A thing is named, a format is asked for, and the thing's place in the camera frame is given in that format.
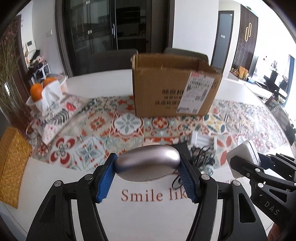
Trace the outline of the white square charger block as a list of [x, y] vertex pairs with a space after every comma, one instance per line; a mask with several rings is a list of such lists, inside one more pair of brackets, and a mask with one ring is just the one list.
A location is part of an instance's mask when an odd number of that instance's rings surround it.
[[234, 156], [241, 157], [257, 166], [260, 166], [261, 164], [258, 152], [252, 140], [244, 141], [227, 153], [226, 159], [229, 165], [231, 158]]

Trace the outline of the black power adapter with cable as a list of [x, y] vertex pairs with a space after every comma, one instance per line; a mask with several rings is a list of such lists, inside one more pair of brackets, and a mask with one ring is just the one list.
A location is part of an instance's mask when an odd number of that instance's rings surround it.
[[210, 148], [196, 148], [191, 146], [189, 149], [185, 143], [174, 144], [173, 147], [180, 153], [184, 153], [190, 164], [196, 166], [200, 171], [204, 165], [210, 164], [214, 166], [216, 162], [215, 154], [209, 150]]

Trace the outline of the white battery charger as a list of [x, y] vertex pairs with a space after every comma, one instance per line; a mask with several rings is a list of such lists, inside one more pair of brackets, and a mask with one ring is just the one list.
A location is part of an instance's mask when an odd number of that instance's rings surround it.
[[215, 152], [217, 150], [217, 137], [207, 136], [197, 131], [192, 131], [190, 137], [190, 144], [196, 148], [210, 148], [209, 150]]

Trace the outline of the silver oval earbud case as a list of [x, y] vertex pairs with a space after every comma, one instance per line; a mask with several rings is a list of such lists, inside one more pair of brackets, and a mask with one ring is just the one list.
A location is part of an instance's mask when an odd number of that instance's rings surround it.
[[129, 150], [114, 163], [119, 177], [132, 182], [148, 182], [173, 173], [181, 161], [179, 152], [172, 146], [148, 145]]

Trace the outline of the white suited figurine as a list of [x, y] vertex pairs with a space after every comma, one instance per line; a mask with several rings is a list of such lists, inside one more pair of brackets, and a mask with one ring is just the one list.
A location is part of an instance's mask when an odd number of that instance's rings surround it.
[[213, 165], [210, 165], [210, 164], [206, 164], [202, 167], [201, 169], [201, 173], [202, 174], [207, 174], [209, 176], [212, 176], [213, 173], [214, 173], [214, 167]]

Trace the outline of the white tv console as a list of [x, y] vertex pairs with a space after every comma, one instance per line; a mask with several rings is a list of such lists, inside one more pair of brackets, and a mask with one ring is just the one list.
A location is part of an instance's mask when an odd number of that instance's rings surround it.
[[268, 90], [265, 90], [264, 88], [259, 87], [255, 83], [250, 83], [245, 80], [241, 80], [238, 77], [236, 77], [233, 73], [229, 72], [228, 73], [228, 79], [238, 81], [240, 84], [245, 85], [248, 87], [256, 96], [261, 98], [263, 101], [267, 101], [271, 96], [272, 93], [269, 92]]

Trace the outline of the floral tissue pouch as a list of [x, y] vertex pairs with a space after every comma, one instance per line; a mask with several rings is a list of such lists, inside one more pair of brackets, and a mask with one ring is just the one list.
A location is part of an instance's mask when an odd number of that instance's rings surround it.
[[33, 121], [32, 129], [36, 131], [44, 144], [49, 144], [88, 103], [89, 99], [72, 94], [53, 103], [45, 113], [38, 114]]

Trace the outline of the brown cardboard box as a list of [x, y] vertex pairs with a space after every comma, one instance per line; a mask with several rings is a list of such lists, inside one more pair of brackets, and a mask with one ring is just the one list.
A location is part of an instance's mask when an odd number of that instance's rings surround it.
[[201, 59], [170, 54], [132, 57], [138, 117], [206, 115], [222, 75]]

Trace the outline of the yellow woven placemat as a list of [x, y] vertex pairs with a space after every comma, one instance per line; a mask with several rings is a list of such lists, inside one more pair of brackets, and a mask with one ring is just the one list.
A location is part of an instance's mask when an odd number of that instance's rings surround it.
[[7, 127], [1, 137], [1, 201], [18, 207], [23, 173], [32, 146], [17, 128]]

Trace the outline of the white fruit basket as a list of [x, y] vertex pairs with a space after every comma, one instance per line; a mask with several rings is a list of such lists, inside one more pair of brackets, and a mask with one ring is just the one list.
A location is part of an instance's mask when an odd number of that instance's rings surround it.
[[57, 81], [54, 81], [43, 88], [41, 100], [33, 102], [30, 96], [26, 101], [26, 106], [36, 113], [45, 113], [53, 103], [58, 103], [67, 92], [67, 76], [49, 74], [47, 77], [55, 77], [57, 78]]

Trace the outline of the orange fruit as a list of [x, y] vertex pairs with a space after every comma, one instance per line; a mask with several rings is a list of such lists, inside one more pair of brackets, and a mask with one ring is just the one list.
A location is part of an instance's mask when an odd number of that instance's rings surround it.
[[33, 102], [42, 99], [43, 86], [40, 83], [35, 83], [30, 88], [30, 95]]
[[45, 88], [48, 84], [50, 84], [50, 83], [52, 83], [52, 82], [54, 82], [54, 81], [57, 81], [57, 78], [55, 78], [55, 77], [47, 77], [47, 78], [43, 81], [43, 83], [42, 83], [43, 88]]

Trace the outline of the right dark dining chair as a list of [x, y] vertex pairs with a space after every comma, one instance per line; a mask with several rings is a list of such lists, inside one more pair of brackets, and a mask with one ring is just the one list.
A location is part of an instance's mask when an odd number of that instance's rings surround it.
[[189, 50], [177, 49], [177, 48], [169, 48], [167, 47], [164, 51], [164, 54], [171, 54], [171, 55], [180, 55], [180, 56], [187, 56], [187, 57], [194, 57], [201, 59], [205, 63], [209, 64], [208, 56], [202, 53], [193, 52]]

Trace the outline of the dark dining chair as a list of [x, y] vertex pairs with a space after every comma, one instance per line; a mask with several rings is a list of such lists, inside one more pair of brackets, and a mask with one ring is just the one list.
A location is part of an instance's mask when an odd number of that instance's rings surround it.
[[93, 54], [87, 63], [87, 74], [131, 69], [132, 57], [135, 54], [138, 54], [136, 49], [112, 50]]
[[177, 49], [177, 48], [169, 48], [167, 47], [164, 51], [164, 54], [171, 54], [171, 55], [180, 55], [180, 56], [187, 56], [187, 57], [194, 57], [201, 59], [205, 63], [209, 64], [208, 56], [202, 53], [193, 52], [189, 50]]

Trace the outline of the left dark dining chair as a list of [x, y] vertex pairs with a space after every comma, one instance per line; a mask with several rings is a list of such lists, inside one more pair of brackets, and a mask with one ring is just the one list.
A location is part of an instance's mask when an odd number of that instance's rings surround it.
[[135, 54], [138, 54], [136, 49], [112, 50], [93, 54], [87, 63], [87, 74], [131, 69], [132, 57]]

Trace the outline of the dark glass door cabinet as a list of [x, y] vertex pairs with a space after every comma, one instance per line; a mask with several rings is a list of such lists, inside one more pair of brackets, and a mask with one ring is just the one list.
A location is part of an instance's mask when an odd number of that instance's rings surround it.
[[135, 49], [163, 53], [173, 45], [175, 1], [55, 1], [62, 64], [70, 77], [97, 56]]

